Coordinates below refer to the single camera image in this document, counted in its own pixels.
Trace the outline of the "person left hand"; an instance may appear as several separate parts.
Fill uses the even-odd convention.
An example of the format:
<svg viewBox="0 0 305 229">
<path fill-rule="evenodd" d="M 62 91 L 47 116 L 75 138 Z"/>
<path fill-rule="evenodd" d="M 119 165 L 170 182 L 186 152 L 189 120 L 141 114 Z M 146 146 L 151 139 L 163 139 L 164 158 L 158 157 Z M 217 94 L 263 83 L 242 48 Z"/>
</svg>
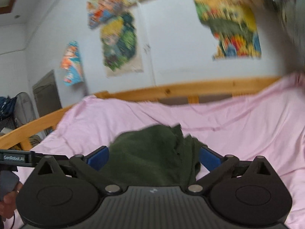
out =
<svg viewBox="0 0 305 229">
<path fill-rule="evenodd" d="M 4 196 L 0 204 L 0 213 L 3 218 L 10 219 L 13 217 L 14 211 L 16 210 L 16 198 L 22 187 L 23 184 L 19 182 L 12 192 Z"/>
</svg>

